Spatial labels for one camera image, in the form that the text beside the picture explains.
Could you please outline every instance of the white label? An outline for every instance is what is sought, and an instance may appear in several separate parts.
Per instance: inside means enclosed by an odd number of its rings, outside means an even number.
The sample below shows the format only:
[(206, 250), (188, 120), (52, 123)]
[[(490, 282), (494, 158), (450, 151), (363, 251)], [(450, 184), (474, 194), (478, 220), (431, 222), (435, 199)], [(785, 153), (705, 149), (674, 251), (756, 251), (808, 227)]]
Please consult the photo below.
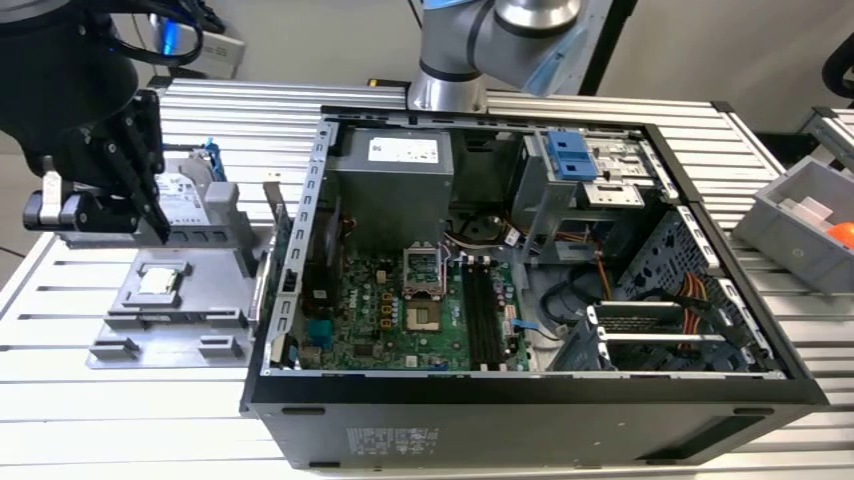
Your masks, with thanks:
[(511, 247), (515, 247), (517, 243), (519, 243), (519, 230), (517, 230), (513, 227), (510, 227), (510, 232), (507, 233), (507, 236), (505, 237), (505, 243), (507, 245), (510, 245)]
[(349, 428), (354, 455), (433, 455), (438, 428)]
[(377, 137), (369, 150), (371, 162), (439, 163), (437, 140)]
[(180, 173), (158, 175), (160, 208), (170, 219), (170, 225), (210, 225), (199, 192), (192, 180)]

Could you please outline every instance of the aluminum profile table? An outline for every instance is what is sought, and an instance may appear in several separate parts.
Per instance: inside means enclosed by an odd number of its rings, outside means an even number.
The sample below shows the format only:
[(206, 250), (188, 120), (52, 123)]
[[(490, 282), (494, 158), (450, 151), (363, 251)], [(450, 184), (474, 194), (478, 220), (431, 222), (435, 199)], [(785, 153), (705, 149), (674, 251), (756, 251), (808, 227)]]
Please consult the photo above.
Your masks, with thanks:
[[(300, 195), (325, 104), (403, 108), (405, 94), (180, 80), (163, 96), (164, 140), (216, 139), (255, 222), (271, 221), (262, 182), (279, 181), (291, 203)], [(491, 93), (490, 109), (657, 124), (727, 231), (782, 172), (739, 118), (706, 102)], [(44, 235), (0, 295), (0, 465), (16, 465), (0, 478), (854, 478), (854, 297), (816, 294), (760, 253), (734, 247), (828, 393), (828, 411), (698, 467), (318, 473), (290, 471), (262, 423), (239, 417), (244, 369), (87, 369), (135, 252), (70, 251)]]

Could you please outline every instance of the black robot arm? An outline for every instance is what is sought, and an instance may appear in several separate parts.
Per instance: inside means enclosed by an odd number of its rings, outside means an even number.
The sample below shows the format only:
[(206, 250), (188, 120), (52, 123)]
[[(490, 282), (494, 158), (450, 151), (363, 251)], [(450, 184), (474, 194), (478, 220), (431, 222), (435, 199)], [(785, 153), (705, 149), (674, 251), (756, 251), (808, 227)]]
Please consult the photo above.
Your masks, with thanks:
[[(191, 25), (196, 47), (167, 56), (127, 45), (112, 13), (156, 13)], [(138, 91), (131, 58), (192, 62), (204, 14), (195, 0), (0, 0), (0, 130), (43, 178), (24, 211), (28, 229), (132, 233), (146, 221), (166, 241), (158, 96)]]

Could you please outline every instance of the ram slot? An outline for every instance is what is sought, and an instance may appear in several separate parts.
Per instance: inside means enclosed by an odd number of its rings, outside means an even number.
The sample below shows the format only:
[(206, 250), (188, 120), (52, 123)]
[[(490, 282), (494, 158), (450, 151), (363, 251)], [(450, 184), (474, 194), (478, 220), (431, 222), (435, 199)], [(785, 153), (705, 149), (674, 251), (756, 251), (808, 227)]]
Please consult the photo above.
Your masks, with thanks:
[(473, 369), (498, 370), (502, 344), (495, 295), (486, 267), (463, 267), (463, 297)]

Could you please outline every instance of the gray storage box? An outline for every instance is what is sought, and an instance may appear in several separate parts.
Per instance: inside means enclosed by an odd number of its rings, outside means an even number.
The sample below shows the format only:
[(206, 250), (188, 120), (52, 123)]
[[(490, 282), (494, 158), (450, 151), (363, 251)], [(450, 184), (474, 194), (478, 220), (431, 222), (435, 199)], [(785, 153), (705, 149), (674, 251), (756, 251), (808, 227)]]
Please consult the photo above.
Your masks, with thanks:
[[(854, 292), (854, 252), (825, 233), (825, 227), (854, 222), (854, 179), (806, 159), (756, 199), (735, 236), (824, 293)], [(793, 213), (793, 202), (808, 206), (798, 206), (804, 215)], [(829, 216), (816, 214), (816, 202), (833, 211)]]

